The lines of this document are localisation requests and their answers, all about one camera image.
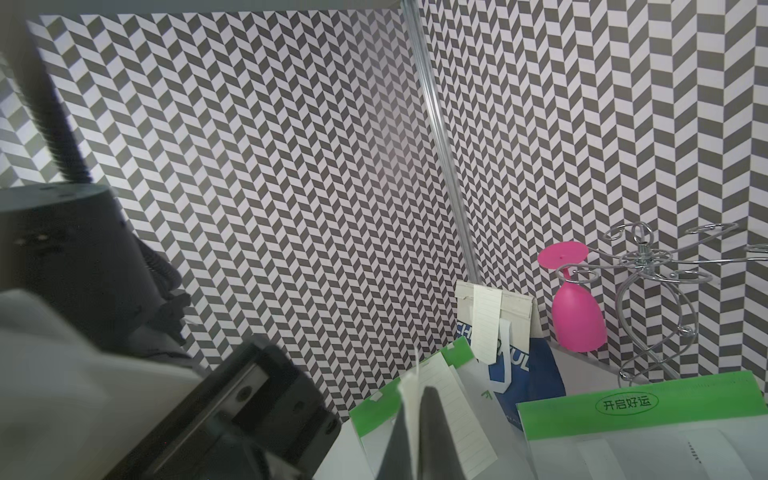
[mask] black cylinder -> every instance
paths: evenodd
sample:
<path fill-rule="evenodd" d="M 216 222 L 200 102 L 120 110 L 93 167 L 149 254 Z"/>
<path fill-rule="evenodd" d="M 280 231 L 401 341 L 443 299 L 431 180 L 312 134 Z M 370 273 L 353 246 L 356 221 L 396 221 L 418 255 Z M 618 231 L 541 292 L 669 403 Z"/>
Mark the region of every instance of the black cylinder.
<path fill-rule="evenodd" d="M 0 291 L 38 294 L 96 346 L 118 350 L 163 300 L 109 188 L 0 190 Z"/>

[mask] white ribbon handle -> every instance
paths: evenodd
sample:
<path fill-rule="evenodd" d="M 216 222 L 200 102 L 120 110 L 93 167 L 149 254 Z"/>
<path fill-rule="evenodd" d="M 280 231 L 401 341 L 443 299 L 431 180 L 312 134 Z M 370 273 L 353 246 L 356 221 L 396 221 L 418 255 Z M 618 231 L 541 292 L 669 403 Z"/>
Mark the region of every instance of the white ribbon handle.
<path fill-rule="evenodd" d="M 512 354 L 509 352 L 509 320 L 498 319 L 498 337 L 502 340 L 502 362 L 504 363 L 504 382 L 490 380 L 491 390 L 504 393 L 512 384 Z"/>

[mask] screw hole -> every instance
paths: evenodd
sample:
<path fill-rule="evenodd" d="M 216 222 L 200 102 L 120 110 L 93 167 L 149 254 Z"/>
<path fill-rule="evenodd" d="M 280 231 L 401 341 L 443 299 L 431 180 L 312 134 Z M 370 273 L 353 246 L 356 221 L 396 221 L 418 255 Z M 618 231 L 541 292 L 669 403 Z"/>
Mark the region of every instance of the screw hole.
<path fill-rule="evenodd" d="M 331 420 L 331 423 L 328 424 L 328 428 L 326 429 L 326 435 L 330 435 L 333 430 L 336 429 L 336 419 Z"/>
<path fill-rule="evenodd" d="M 250 393 L 253 391 L 249 386 L 244 386 L 235 396 L 235 400 L 238 402 L 245 402 L 250 397 Z"/>

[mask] pink wine glass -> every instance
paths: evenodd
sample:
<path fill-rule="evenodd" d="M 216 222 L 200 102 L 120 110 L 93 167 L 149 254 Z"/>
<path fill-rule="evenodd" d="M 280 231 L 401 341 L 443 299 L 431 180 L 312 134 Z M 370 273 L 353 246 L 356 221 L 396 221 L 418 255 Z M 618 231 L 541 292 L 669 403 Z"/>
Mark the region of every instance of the pink wine glass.
<path fill-rule="evenodd" d="M 567 263 L 581 263 L 589 249 L 581 242 L 560 242 L 538 254 L 538 264 L 557 270 Z M 570 279 L 568 269 L 563 276 Z M 608 341 L 603 312 L 598 301 L 576 283 L 565 282 L 552 300 L 552 323 L 558 342 L 574 352 L 590 352 Z"/>

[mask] green stripe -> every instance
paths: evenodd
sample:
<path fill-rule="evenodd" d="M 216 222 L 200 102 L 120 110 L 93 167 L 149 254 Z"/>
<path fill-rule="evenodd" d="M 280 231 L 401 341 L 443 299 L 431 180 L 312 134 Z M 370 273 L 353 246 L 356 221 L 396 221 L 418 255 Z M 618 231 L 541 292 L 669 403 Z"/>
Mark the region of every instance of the green stripe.
<path fill-rule="evenodd" d="M 768 413 L 752 372 L 518 404 L 528 441 Z"/>
<path fill-rule="evenodd" d="M 444 346 L 439 350 L 448 366 L 453 365 L 455 368 L 458 368 L 475 358 L 465 337 L 459 337 L 452 345 L 453 347 Z M 369 397 L 349 411 L 349 419 L 352 420 L 352 424 L 355 426 L 359 437 L 362 438 L 364 435 L 368 435 L 373 430 L 376 430 L 379 425 L 397 414 L 400 409 L 400 393 L 397 391 L 398 383 L 400 383 L 399 377 L 387 383 L 379 390 L 382 396 L 377 401 L 374 402 Z"/>

